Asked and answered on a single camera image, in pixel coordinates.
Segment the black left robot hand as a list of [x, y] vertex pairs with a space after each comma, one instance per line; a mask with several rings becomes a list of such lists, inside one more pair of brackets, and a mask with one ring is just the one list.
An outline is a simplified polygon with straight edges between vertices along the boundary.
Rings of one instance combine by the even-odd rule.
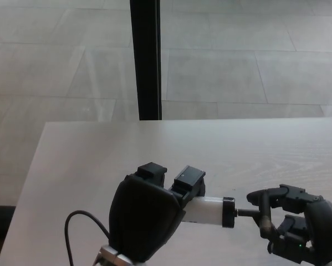
[[186, 205], [205, 195], [205, 172], [186, 166], [169, 189], [167, 168], [149, 162], [119, 184], [109, 212], [109, 245], [134, 262], [149, 260], [175, 233]]

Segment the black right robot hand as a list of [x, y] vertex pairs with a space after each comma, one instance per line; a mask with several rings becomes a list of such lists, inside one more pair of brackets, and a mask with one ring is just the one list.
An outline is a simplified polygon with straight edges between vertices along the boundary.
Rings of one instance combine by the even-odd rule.
[[300, 264], [332, 265], [332, 203], [305, 189], [280, 185], [247, 194], [268, 253]]

